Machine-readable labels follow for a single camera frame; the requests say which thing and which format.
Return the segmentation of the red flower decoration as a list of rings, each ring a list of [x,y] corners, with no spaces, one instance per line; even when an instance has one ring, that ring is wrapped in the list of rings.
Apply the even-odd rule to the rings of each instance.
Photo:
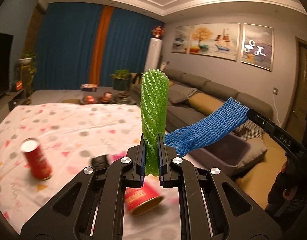
[[[161,40],[165,34],[165,28],[162,27],[161,25],[158,25],[154,27],[151,32],[154,38]]]

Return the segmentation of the yellow sofa cushion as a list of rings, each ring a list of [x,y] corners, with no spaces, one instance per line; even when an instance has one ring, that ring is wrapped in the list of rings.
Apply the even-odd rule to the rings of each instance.
[[[189,99],[189,105],[208,116],[223,105],[223,102],[204,93],[197,93]]]

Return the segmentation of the red paper cup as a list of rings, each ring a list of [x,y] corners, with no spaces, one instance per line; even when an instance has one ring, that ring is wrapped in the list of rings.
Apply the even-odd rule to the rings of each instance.
[[[141,188],[125,189],[125,205],[128,213],[139,216],[158,206],[164,199],[152,186],[144,183]]]

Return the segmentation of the blue curtain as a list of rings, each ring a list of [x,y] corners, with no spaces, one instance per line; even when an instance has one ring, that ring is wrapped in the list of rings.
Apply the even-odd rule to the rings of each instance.
[[[50,3],[36,43],[34,88],[79,89],[89,83],[96,30],[105,5]],[[102,58],[100,84],[111,86],[119,69],[144,70],[152,29],[164,22],[114,7]]]

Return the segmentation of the black white patterned cushion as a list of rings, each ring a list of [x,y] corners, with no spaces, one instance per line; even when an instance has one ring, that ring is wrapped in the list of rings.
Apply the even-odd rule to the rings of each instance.
[[[260,126],[250,120],[247,120],[245,123],[241,124],[239,127],[234,129],[233,132],[245,141],[254,138],[263,139],[265,133]]]

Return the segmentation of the orange curtain strip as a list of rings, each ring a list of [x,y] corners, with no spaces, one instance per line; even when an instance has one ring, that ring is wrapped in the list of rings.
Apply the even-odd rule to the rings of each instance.
[[[90,63],[90,70],[89,70],[89,83],[94,85],[100,84],[102,58],[104,55],[106,37],[113,11],[114,7],[108,5],[104,6],[96,30],[92,60]]]

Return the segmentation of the left landscape painting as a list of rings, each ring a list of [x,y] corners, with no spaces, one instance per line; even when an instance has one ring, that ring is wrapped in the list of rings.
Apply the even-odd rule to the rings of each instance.
[[[175,35],[172,43],[172,53],[186,54],[189,46],[191,25],[179,26],[175,28]]]

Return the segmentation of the red cylindrical can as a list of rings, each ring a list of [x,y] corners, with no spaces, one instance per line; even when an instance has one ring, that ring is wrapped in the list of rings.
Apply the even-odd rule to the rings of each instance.
[[[52,167],[47,161],[38,139],[25,139],[20,146],[20,150],[24,154],[34,178],[47,180],[52,176]]]

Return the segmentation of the black television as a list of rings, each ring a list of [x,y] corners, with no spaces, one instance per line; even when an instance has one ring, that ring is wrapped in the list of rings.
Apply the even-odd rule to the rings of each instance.
[[[0,33],[0,97],[9,90],[9,64],[13,35]]]

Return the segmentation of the plant on tall stand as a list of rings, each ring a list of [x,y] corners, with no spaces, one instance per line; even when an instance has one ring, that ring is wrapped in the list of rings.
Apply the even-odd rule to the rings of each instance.
[[[20,78],[23,88],[26,92],[26,97],[29,98],[33,93],[33,80],[37,72],[36,68],[36,53],[33,51],[26,51],[18,59]]]

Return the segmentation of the green foam net sleeve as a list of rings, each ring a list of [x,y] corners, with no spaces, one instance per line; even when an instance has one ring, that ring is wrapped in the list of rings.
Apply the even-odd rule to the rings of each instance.
[[[146,175],[159,175],[158,134],[165,133],[169,80],[157,69],[143,74],[140,110],[143,139],[146,146]]]

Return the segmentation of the sailboat tree painting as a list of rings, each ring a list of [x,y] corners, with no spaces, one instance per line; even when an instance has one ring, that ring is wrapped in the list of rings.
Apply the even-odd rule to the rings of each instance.
[[[239,23],[206,23],[193,26],[189,53],[236,61],[239,39]]]

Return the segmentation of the right landscape painting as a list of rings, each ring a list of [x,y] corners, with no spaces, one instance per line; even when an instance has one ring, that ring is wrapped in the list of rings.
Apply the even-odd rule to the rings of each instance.
[[[273,68],[274,29],[258,24],[243,24],[241,62],[269,72]]]

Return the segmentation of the blue foam net sleeve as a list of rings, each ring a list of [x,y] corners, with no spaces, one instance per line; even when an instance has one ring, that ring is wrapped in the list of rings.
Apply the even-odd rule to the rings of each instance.
[[[175,148],[183,157],[198,148],[209,146],[247,121],[249,108],[229,98],[206,118],[165,135],[165,145]]]

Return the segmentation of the landscape painting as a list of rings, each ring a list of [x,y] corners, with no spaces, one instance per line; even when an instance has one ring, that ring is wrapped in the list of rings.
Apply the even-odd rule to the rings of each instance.
[[[269,72],[273,68],[274,29],[258,24],[243,24],[241,62]]]
[[[175,28],[175,35],[172,43],[172,53],[186,54],[189,46],[191,25],[179,26]]]

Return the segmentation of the patterned white tablecloth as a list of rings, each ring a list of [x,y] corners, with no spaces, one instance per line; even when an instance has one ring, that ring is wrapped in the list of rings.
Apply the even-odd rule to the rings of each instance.
[[[16,232],[92,158],[122,157],[140,142],[141,114],[131,105],[46,103],[18,106],[0,124],[0,211]],[[53,169],[36,180],[21,144],[40,142]]]

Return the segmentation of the grey cushion near bin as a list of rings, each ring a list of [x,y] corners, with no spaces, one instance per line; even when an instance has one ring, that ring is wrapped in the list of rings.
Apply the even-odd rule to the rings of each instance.
[[[264,140],[260,138],[253,138],[247,140],[250,148],[243,160],[243,164],[248,167],[252,167],[261,162],[267,152]]]

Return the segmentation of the white standing air conditioner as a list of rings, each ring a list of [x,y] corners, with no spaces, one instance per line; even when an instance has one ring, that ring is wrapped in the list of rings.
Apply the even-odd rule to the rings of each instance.
[[[150,39],[144,71],[147,71],[149,69],[157,69],[161,48],[162,48],[161,39],[158,38]]]

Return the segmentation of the grey sectional sofa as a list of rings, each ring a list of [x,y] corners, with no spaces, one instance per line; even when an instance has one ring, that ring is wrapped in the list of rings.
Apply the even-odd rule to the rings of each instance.
[[[143,113],[150,114],[147,108],[153,105],[154,110],[159,110],[158,100],[168,99],[169,80],[160,70],[151,69],[142,78],[141,95],[145,96],[146,103]],[[198,108],[180,107],[189,121],[179,122],[175,126],[165,121],[163,128],[171,133],[188,124],[194,124],[205,118],[220,106],[223,102],[204,93],[195,94],[191,101]],[[250,137],[246,142],[251,148],[247,152],[242,164],[236,169],[234,181],[263,209],[268,204],[269,191],[278,174],[280,165],[286,161],[282,148],[269,137],[263,130],[255,129],[254,133],[249,132]]]

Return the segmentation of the dark grey trash bin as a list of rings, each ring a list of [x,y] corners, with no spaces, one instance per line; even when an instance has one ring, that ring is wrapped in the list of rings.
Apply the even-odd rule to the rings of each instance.
[[[242,163],[250,144],[233,133],[229,133],[217,142],[195,149],[188,153],[204,168],[219,168],[227,176],[232,176]]]

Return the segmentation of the potted green plant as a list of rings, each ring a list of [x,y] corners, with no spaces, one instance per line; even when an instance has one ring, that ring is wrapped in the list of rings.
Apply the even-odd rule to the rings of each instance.
[[[128,69],[119,69],[111,74],[113,89],[118,91],[129,91],[131,74]]]

